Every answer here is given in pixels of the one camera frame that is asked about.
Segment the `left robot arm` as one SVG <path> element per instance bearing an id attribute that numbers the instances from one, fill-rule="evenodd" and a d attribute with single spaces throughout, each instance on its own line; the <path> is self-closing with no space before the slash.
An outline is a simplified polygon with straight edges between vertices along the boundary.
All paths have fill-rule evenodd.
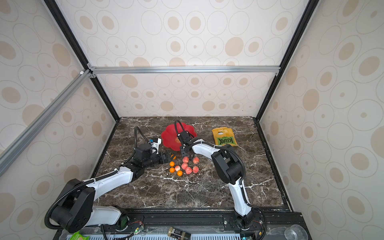
<path id="1" fill-rule="evenodd" d="M 80 181 L 70 180 L 58 198 L 47 210 L 44 224 L 48 229 L 64 229 L 75 233 L 87 226 L 115 225 L 122 218 L 118 207 L 96 207 L 94 202 L 102 195 L 127 185 L 145 172 L 145 169 L 174 160 L 170 153 L 161 153 L 160 138 L 134 145 L 133 154 L 112 172 L 102 176 Z"/>

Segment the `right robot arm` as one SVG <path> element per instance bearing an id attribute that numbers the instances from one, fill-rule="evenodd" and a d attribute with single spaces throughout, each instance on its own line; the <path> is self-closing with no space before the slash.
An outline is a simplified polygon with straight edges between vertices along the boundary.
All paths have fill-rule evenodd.
<path id="1" fill-rule="evenodd" d="M 179 120 L 174 122 L 174 126 L 183 157 L 194 153 L 212 160 L 219 178 L 230 189 L 241 229 L 246 230 L 253 223 L 259 223 L 262 233 L 265 233 L 265 215 L 259 207 L 252 206 L 248 199 L 245 187 L 246 167 L 235 149 L 228 144 L 218 146 L 194 137 Z"/>

